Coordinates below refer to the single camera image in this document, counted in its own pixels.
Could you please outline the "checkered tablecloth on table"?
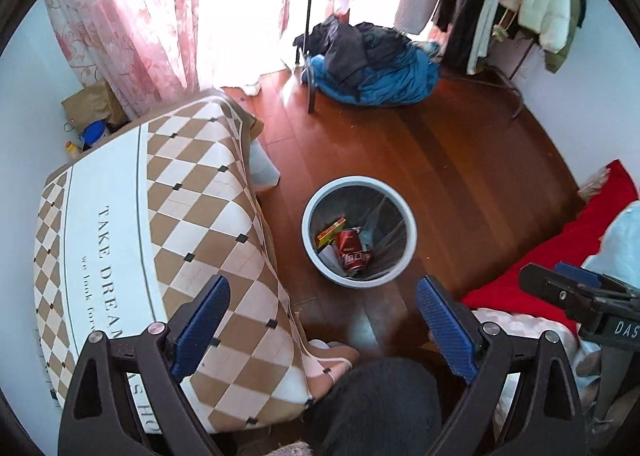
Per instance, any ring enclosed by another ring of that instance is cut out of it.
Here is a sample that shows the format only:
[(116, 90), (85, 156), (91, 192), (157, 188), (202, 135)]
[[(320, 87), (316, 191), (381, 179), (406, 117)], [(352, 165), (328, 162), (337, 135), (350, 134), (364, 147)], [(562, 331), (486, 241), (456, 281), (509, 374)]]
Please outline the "checkered tablecloth on table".
[(248, 173), (257, 120), (221, 91), (146, 115), (41, 193), (34, 248), (38, 334), (64, 402), (87, 337), (167, 322), (214, 276), (230, 305), (182, 390), (208, 432), (298, 417), (358, 360), (306, 339)]

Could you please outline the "yellow red cardboard box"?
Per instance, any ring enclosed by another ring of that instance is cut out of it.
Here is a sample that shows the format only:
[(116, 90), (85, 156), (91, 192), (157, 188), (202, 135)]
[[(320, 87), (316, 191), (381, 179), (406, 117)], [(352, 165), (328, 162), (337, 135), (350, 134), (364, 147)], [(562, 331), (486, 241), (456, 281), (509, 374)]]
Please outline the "yellow red cardboard box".
[(346, 218), (341, 217), (336, 219), (333, 223), (328, 225), (322, 232), (320, 232), (316, 236), (316, 245), (318, 250), (322, 250), (322, 248), (329, 245), (330, 242), (334, 240), (335, 235), (340, 233), (346, 225)]

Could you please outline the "red crushed soda can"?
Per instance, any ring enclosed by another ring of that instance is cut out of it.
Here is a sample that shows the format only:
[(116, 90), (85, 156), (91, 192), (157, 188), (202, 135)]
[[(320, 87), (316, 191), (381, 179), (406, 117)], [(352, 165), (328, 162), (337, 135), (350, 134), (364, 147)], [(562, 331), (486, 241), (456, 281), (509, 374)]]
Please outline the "red crushed soda can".
[(355, 229), (342, 230), (334, 236), (333, 249), (338, 264), (347, 275), (356, 274), (370, 262), (372, 254), (365, 250)]

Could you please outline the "black metal rack stand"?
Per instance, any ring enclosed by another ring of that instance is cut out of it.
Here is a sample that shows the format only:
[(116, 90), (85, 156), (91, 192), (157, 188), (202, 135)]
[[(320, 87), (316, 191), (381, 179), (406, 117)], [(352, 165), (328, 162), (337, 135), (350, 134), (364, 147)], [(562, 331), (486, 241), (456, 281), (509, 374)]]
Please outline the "black metal rack stand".
[(303, 34), (303, 45), (297, 46), (295, 51), (295, 65), (298, 66), (300, 61), (304, 61), (300, 81), (307, 87), (307, 113), (314, 114), (314, 105), (316, 104), (316, 83), (314, 82), (314, 71), (311, 67), (311, 54), (308, 50), (308, 39), (312, 32), (311, 28), (311, 9), (314, 0), (307, 0), (305, 31)]

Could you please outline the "white round trash bin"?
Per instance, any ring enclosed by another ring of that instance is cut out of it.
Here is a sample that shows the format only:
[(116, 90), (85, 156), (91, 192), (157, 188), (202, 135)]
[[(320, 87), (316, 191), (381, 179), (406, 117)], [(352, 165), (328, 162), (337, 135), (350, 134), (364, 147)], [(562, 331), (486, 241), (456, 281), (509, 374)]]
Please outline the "white round trash bin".
[[(318, 257), (316, 236), (336, 219), (345, 217), (343, 230), (355, 229), (372, 258), (356, 274), (334, 272)], [(416, 252), (418, 227), (402, 196), (374, 178), (350, 176), (326, 183), (311, 196), (300, 225), (303, 245), (320, 274), (346, 288), (374, 288), (390, 283), (408, 268)]]

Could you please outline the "red blanket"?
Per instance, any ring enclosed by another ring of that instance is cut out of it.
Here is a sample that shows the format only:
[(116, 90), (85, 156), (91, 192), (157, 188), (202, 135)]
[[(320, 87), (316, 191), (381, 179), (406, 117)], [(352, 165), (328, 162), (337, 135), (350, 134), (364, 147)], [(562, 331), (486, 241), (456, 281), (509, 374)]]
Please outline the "red blanket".
[(608, 180), (602, 185), (600, 192), (590, 198), (577, 217), (565, 224), (558, 235), (529, 250), (498, 279), (470, 291), (461, 302), (470, 309), (488, 308), (542, 317), (558, 322), (572, 334), (576, 334), (577, 323), (568, 319), (561, 309), (521, 290), (518, 273), (529, 263), (546, 269), (553, 269), (560, 262), (579, 267), (589, 256), (598, 253), (608, 226), (639, 198), (634, 181), (618, 159), (606, 168)]

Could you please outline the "blue cap bottle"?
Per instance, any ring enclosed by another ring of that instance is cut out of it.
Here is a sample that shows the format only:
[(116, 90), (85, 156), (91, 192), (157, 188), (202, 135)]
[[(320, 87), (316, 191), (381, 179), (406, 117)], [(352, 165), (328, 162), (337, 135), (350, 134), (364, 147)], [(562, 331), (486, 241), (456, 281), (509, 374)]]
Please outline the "blue cap bottle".
[(81, 137), (82, 141), (84, 141), (85, 148), (90, 149), (90, 147), (97, 145), (109, 135), (111, 135), (111, 131), (108, 129), (105, 121), (96, 120), (82, 131)]

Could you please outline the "small white carton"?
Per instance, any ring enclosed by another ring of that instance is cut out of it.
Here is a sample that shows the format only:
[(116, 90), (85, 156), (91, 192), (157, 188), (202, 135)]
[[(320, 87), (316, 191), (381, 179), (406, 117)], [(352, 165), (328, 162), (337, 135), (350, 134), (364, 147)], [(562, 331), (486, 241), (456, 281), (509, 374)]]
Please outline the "small white carton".
[(326, 245), (322, 250), (318, 251), (318, 257), (322, 263), (334, 272), (341, 270), (341, 263), (335, 254), (335, 250), (332, 245)]

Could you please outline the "pink floral curtain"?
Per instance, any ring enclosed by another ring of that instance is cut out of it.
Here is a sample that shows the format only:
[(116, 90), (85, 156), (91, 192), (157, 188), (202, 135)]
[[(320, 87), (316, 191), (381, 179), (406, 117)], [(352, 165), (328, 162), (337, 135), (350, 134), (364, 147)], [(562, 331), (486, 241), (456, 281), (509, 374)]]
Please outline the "pink floral curtain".
[(288, 0), (44, 3), (79, 83), (105, 80), (131, 118), (212, 87), (257, 96), (288, 26)]

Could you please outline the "blue jacket clothes pile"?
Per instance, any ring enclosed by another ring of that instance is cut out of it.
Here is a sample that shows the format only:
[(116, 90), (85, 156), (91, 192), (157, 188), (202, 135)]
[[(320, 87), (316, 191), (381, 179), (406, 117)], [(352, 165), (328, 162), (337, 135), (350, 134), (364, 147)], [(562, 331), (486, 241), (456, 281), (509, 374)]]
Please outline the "blue jacket clothes pile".
[(327, 97), (358, 106), (404, 106), (425, 100), (439, 79), (439, 64), (393, 28), (352, 25), (330, 16), (300, 34), (302, 80)]

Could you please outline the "brown paper bag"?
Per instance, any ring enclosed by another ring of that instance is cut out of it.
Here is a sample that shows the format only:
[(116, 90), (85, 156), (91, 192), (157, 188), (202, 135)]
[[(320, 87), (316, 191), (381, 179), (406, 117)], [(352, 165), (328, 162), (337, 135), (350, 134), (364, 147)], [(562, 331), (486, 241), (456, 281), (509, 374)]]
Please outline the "brown paper bag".
[(68, 124), (83, 133), (95, 121), (103, 120), (110, 130), (129, 121), (122, 105), (106, 80), (82, 88), (62, 102)]

